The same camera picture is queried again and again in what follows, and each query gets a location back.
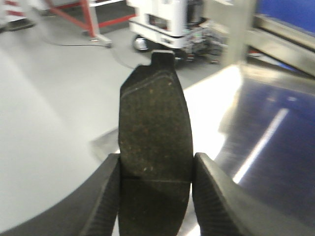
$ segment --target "caster wheel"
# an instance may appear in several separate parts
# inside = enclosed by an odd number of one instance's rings
[[[161,45],[155,42],[152,42],[141,35],[135,36],[132,42],[133,48],[141,53],[149,52],[154,49],[161,49]]]
[[[182,50],[175,50],[175,67],[181,67],[187,61],[187,53]]]

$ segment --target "red metal frame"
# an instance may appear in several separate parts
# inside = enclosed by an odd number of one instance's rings
[[[91,15],[90,15],[90,11],[89,11],[89,3],[87,0],[79,0],[79,2],[65,4],[65,5],[61,5],[61,6],[54,6],[51,0],[46,0],[46,2],[49,5],[50,11],[52,13],[55,13],[56,15],[59,15],[59,16],[65,18],[66,20],[76,24],[77,26],[81,27],[84,30],[87,30],[89,32],[89,35],[91,38],[96,37],[95,29],[94,29]],[[69,14],[62,11],[62,9],[75,7],[75,6],[81,6],[82,7],[85,22],[79,21],[76,18],[74,18],[74,17],[70,16]],[[105,26],[110,26],[113,24],[124,22],[124,21],[127,21],[131,17],[134,17],[134,16],[135,16],[135,14],[132,14],[132,15],[120,17],[118,19],[101,22],[101,23],[98,23],[98,27],[102,28]]]
[[[9,1],[9,0],[5,0],[4,4],[11,5],[11,6],[19,6],[19,4],[16,1]]]
[[[20,11],[6,11],[8,15],[11,15],[11,16],[24,16],[24,13],[23,12],[20,12]]]

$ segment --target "blue panel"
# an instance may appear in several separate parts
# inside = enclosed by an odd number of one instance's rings
[[[258,12],[315,33],[315,0],[260,0]]]
[[[280,118],[281,111],[286,113]],[[266,139],[267,133],[273,134]],[[235,176],[256,152],[240,185],[257,199],[314,229],[314,134],[314,95],[245,79],[216,162],[228,175]],[[262,142],[264,147],[258,151]]]

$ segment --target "metal surface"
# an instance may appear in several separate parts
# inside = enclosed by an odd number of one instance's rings
[[[203,0],[188,0],[187,22],[198,24],[202,22]]]
[[[223,67],[245,60],[247,46],[244,42],[247,30],[253,25],[255,8],[255,0],[205,1],[204,17],[228,28],[229,39],[221,59]]]
[[[95,37],[103,43],[106,47],[111,47],[112,46],[112,40],[105,37],[103,34],[96,34]]]
[[[301,46],[259,29],[248,31],[246,43],[299,70],[315,75],[315,54]]]
[[[134,44],[135,49],[140,50],[140,51],[145,51],[149,49],[147,46],[146,39],[142,37],[137,37],[134,40],[133,44]]]
[[[242,73],[227,68],[185,91],[194,151],[207,153],[251,196],[312,232],[314,94],[310,79],[254,65]]]
[[[96,15],[96,9],[94,6],[91,6],[93,0],[87,0],[86,1],[86,6],[85,6],[85,10],[84,10],[84,14],[89,15],[90,18],[88,19],[89,24],[91,25],[91,29],[90,29],[90,36],[93,34],[93,37],[97,37],[100,35],[99,32],[99,27],[98,27],[98,20],[97,20],[97,15]],[[106,44],[106,42],[108,42],[109,44],[111,44],[111,40],[108,39],[107,37],[104,37],[104,42]]]
[[[256,15],[255,26],[315,50],[315,37],[297,27],[285,25],[284,22],[263,15]]]

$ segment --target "black cable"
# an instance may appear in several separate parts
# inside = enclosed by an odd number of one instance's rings
[[[99,45],[99,44],[61,44],[61,43],[56,43],[56,42],[53,42],[51,41],[50,39],[48,39],[47,37],[44,36],[44,34],[39,30],[37,29],[37,26],[33,27],[33,29],[35,29],[38,33],[38,36],[39,38],[47,43],[47,44],[50,44],[50,45],[54,45],[54,46],[61,46],[61,47],[85,47],[85,46],[91,46],[91,47],[102,47],[102,48],[106,48],[108,49],[106,46],[104,45]],[[117,55],[117,53],[112,49],[112,48],[109,48],[113,58],[115,59],[115,61],[120,64],[121,66],[123,67],[126,67],[128,69],[131,69],[133,70],[134,67],[132,66],[129,66],[127,65],[126,63],[124,63],[120,58],[119,56]]]

